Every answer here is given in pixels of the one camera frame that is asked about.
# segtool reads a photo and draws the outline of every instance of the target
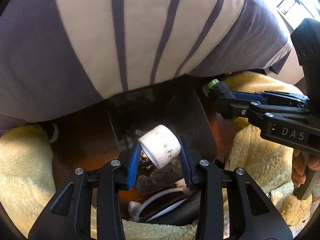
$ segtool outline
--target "striped bed sheet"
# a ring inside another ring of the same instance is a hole
[[[10,0],[0,16],[0,130],[184,74],[279,71],[291,47],[264,0]]]

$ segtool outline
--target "fluffy yellow blanket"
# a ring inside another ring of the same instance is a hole
[[[279,90],[301,93],[292,85],[248,72],[228,77],[226,83],[232,90],[243,92]],[[287,184],[291,177],[292,149],[261,139],[259,129],[246,120],[238,119],[237,122],[243,129],[236,135],[226,168],[245,168],[265,193],[271,192],[273,203],[291,229],[301,227],[310,216],[311,199],[298,201],[292,196],[293,186]],[[36,218],[55,193],[52,150],[39,126],[19,127],[0,138],[0,188],[0,201],[6,212],[18,229],[28,236]],[[93,209],[92,237],[96,238],[95,214]],[[176,227],[123,221],[123,225],[127,240],[191,240],[196,232],[196,223]]]

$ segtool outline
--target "bandage roll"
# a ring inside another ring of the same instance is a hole
[[[139,142],[145,154],[158,169],[166,166],[181,151],[178,139],[164,125],[158,125],[146,133]]]

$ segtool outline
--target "beige stripe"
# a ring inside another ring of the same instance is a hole
[[[124,0],[129,90],[147,86],[171,0]]]
[[[244,0],[224,0],[221,12],[212,25],[206,38],[201,43],[195,54],[188,60],[188,62],[181,69],[180,75],[189,73],[196,66],[198,66],[204,58],[214,49],[215,46],[228,33],[230,28],[237,20]]]
[[[111,0],[57,0],[65,30],[103,98],[122,92]]]
[[[165,46],[155,82],[173,78],[195,44],[217,0],[180,0],[172,33]]]

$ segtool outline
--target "white lettering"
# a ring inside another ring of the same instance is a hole
[[[303,139],[304,139],[304,132],[301,132],[301,133],[300,133],[299,140],[303,140]]]
[[[294,138],[296,138],[296,130],[293,130],[292,134],[290,135],[290,137],[293,136]]]
[[[287,135],[287,133],[288,133],[288,128],[284,127],[283,130],[282,130],[282,135]]]

